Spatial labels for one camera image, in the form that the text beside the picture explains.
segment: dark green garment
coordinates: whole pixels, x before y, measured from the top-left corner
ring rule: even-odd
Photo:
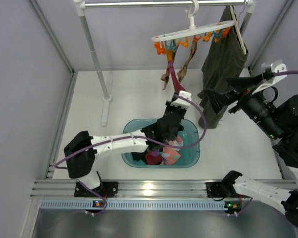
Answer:
[[[227,6],[223,12],[220,21],[230,21],[232,16]],[[201,98],[200,106],[203,107],[203,114],[207,120],[207,128],[217,127],[220,119],[224,115],[227,107],[223,108],[218,114],[215,114],[211,104],[204,93],[204,89],[213,89],[217,92],[226,92],[228,83],[226,78],[239,77],[246,60],[247,54],[244,54],[240,46],[235,27],[232,27],[228,36],[215,43],[212,40],[209,54],[202,67],[203,72],[203,90],[198,94]],[[204,127],[202,119],[199,119],[199,126]]]

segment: white hanger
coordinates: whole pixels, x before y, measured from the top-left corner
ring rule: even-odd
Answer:
[[[221,30],[224,28],[234,26],[234,21],[223,21],[223,22],[213,23],[213,24],[199,26],[199,27],[195,26],[194,15],[196,15],[199,10],[199,2],[198,0],[192,0],[192,2],[194,4],[194,10],[192,11],[192,7],[190,7],[189,9],[186,9],[188,17],[190,19],[189,29],[155,36],[155,37],[152,37],[152,40],[155,42],[169,41],[169,40],[184,38],[187,36],[201,35],[206,32]]]
[[[232,15],[232,19],[233,19],[234,24],[235,24],[235,30],[236,30],[237,37],[238,37],[239,42],[240,42],[240,46],[241,46],[242,50],[244,51],[244,55],[245,55],[247,53],[247,50],[246,50],[246,47],[244,45],[244,41],[243,41],[242,35],[241,35],[240,31],[239,31],[238,21],[236,20],[234,9],[233,9],[232,6],[229,6],[229,9],[230,9],[230,13]]]

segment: pole base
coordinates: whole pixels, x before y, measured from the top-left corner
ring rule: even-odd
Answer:
[[[101,123],[100,123],[101,126],[107,126],[109,105],[113,100],[113,97],[111,96],[112,85],[113,85],[113,73],[110,73],[106,79],[106,87],[109,93],[109,98],[103,97],[104,106],[103,106],[103,112],[101,116]]]

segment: orange clothespin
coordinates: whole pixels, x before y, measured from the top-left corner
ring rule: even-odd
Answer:
[[[230,32],[230,27],[225,28],[222,32],[223,37],[226,37],[229,34],[229,32]]]
[[[189,37],[185,37],[185,42],[180,40],[177,45],[179,44],[183,45],[186,48],[189,47]]]
[[[219,38],[214,37],[214,42],[217,43],[219,42],[219,40],[221,39],[222,36],[220,36]]]
[[[211,38],[211,32],[208,32],[205,36],[203,36],[203,40],[205,42],[208,42],[210,40],[210,38]]]
[[[201,38],[202,38],[202,36],[200,36],[200,37],[196,37],[196,36],[194,36],[194,37],[193,37],[193,42],[198,42],[199,39],[201,39]]]
[[[165,47],[164,47],[163,42],[161,44],[162,44],[162,47],[160,46],[160,42],[156,42],[154,44],[154,47],[157,49],[157,54],[158,55],[160,55],[161,53],[165,55],[166,51],[165,51]]]

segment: white floor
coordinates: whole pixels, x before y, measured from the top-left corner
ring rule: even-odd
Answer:
[[[106,71],[113,74],[113,102],[107,127],[100,126],[102,92],[96,72],[79,72],[67,118],[58,160],[64,157],[63,148],[80,132],[91,135],[121,134],[133,119],[159,118],[165,110],[165,101],[173,94],[172,82],[162,91],[160,80],[165,70]],[[244,70],[242,76],[248,76]],[[202,89],[200,70],[189,70],[183,86],[192,93],[192,100]],[[186,119],[197,125],[198,116],[191,107]],[[139,169],[125,164],[121,155],[95,162],[102,179],[222,179],[230,170],[240,171],[253,179],[281,179],[269,139],[242,111],[226,113],[221,125],[208,130],[200,143],[198,162],[186,169]],[[54,179],[68,179],[66,170],[55,170]]]

